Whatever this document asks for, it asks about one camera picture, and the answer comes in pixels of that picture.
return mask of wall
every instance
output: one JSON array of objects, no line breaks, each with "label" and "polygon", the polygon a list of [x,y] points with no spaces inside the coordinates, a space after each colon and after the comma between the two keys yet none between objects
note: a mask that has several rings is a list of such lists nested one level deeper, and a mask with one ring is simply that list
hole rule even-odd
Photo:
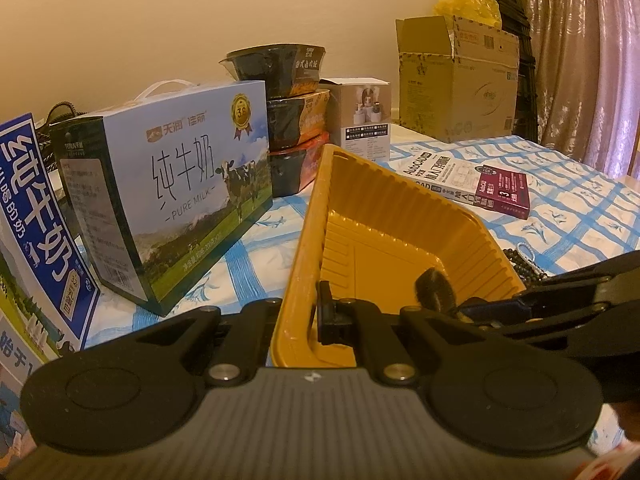
[{"label": "wall", "polygon": [[118,104],[166,78],[228,80],[218,61],[255,44],[320,44],[324,75],[396,85],[394,20],[436,1],[0,0],[0,121]]}]

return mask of pink curtain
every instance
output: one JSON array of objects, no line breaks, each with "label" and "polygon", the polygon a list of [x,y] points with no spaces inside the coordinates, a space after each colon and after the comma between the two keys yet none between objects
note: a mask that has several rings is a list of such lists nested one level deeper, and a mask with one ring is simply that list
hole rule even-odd
[{"label": "pink curtain", "polygon": [[625,174],[640,108],[640,0],[526,1],[540,143]]}]

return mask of cow picture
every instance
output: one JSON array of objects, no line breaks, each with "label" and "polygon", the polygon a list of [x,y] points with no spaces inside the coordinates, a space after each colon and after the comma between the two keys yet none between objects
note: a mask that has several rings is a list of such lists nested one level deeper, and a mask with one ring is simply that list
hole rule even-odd
[{"label": "cow picture", "polygon": [[258,197],[258,185],[255,177],[255,161],[233,168],[234,161],[224,160],[216,173],[222,176],[229,194],[229,203],[238,212],[238,221],[242,222],[242,204],[251,199],[252,206]]}]

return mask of barcode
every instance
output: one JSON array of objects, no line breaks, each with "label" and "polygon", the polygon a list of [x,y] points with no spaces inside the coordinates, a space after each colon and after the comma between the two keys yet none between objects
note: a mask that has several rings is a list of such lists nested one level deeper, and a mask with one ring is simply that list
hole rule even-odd
[{"label": "barcode", "polygon": [[122,272],[120,269],[115,269],[108,265],[105,265],[104,268],[107,270],[108,281],[114,283],[115,285],[119,285],[125,290],[132,290],[129,277],[124,272]]}]

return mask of blue and white tablecloth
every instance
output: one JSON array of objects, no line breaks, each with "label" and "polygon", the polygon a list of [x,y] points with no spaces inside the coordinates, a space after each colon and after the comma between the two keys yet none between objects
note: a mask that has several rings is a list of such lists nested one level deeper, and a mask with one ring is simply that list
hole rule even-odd
[{"label": "blue and white tablecloth", "polygon": [[[395,169],[405,157],[422,150],[447,151],[492,166],[527,173],[531,213],[518,220],[469,206],[480,216],[502,248],[525,244],[535,262],[550,274],[594,264],[640,247],[640,194],[598,171],[519,137],[501,137],[444,144],[436,140],[402,142],[391,148]],[[287,285],[302,229],[311,186],[299,195],[277,198],[226,255],[207,272],[169,316],[204,304],[223,313],[273,296]],[[92,321],[87,346],[158,322],[155,314],[105,289]],[[608,406],[590,442],[604,452],[622,432]]]}]

